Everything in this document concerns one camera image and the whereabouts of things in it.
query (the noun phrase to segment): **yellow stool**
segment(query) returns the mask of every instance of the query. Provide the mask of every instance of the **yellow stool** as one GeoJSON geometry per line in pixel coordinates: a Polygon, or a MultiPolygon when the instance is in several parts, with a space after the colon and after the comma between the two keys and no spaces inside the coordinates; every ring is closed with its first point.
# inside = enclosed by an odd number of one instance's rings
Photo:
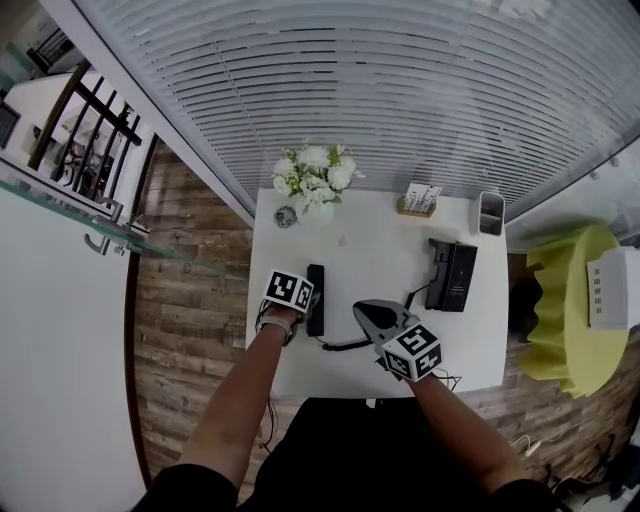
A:
{"type": "Polygon", "coordinates": [[[528,337],[532,346],[520,366],[536,380],[560,379],[560,388],[574,398],[595,393],[609,380],[629,336],[626,330],[589,328],[587,262],[615,247],[611,232],[594,225],[527,254],[527,266],[543,266],[535,273],[542,298],[534,308],[540,321],[528,337]]]}

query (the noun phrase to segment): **white flower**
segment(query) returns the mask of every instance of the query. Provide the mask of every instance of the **white flower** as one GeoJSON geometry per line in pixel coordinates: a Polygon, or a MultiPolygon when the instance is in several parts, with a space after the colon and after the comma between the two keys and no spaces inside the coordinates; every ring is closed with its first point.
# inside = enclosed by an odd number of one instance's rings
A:
{"type": "Polygon", "coordinates": [[[312,174],[306,174],[300,181],[300,190],[302,190],[306,204],[310,202],[323,203],[336,197],[336,193],[329,188],[329,184],[325,180],[312,174]]]}
{"type": "Polygon", "coordinates": [[[336,190],[347,188],[351,183],[351,173],[337,166],[329,167],[327,178],[331,186],[336,190]]]}
{"type": "Polygon", "coordinates": [[[294,163],[288,158],[281,158],[273,166],[273,176],[286,176],[295,171],[294,163]]]}
{"type": "Polygon", "coordinates": [[[298,162],[301,164],[323,169],[329,167],[329,152],[321,146],[308,146],[300,151],[298,162]]]}
{"type": "Polygon", "coordinates": [[[336,167],[341,167],[342,169],[349,171],[349,173],[352,173],[356,170],[356,163],[350,156],[341,156],[340,162],[336,167]]]}
{"type": "Polygon", "coordinates": [[[273,187],[285,196],[291,194],[291,187],[287,185],[283,176],[276,176],[273,178],[273,187]]]}
{"type": "Polygon", "coordinates": [[[327,179],[331,186],[336,190],[342,190],[349,186],[351,183],[351,175],[356,170],[356,163],[350,156],[340,157],[338,165],[329,167],[327,173],[327,179]]]}

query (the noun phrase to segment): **white table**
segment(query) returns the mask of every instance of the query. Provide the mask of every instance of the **white table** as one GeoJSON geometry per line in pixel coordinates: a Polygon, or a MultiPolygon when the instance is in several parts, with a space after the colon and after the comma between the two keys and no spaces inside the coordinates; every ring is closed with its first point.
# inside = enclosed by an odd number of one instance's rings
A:
{"type": "MultiPolygon", "coordinates": [[[[331,225],[310,229],[299,223],[282,229],[273,214],[291,199],[260,190],[253,234],[247,317],[247,344],[262,292],[272,268],[306,276],[311,263],[325,267],[325,335],[328,342],[351,341],[363,333],[354,302],[387,299],[404,303],[407,294],[430,279],[429,238],[478,247],[463,313],[427,311],[416,295],[411,311],[442,343],[440,366],[461,376],[468,391],[502,383],[507,343],[508,278],[504,230],[501,237],[469,232],[467,199],[441,197],[430,219],[396,213],[397,193],[345,191],[331,225]]],[[[274,396],[389,398],[411,396],[407,384],[375,364],[373,347],[326,352],[306,335],[304,325],[283,350],[274,396]]]]}

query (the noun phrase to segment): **small vase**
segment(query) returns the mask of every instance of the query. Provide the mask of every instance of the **small vase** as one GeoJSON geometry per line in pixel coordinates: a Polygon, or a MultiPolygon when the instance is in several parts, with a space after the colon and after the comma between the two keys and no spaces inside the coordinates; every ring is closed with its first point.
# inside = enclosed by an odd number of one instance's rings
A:
{"type": "Polygon", "coordinates": [[[298,222],[306,227],[322,227],[333,222],[333,203],[310,203],[306,208],[301,199],[296,201],[298,222]]]}

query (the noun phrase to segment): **small round object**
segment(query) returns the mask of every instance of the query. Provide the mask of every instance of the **small round object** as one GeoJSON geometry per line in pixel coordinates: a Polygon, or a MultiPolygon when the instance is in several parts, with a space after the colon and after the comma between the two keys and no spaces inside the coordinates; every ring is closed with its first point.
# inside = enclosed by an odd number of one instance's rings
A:
{"type": "Polygon", "coordinates": [[[296,220],[298,220],[298,217],[291,206],[283,206],[273,214],[273,221],[279,228],[288,228],[295,224],[296,220]]]}

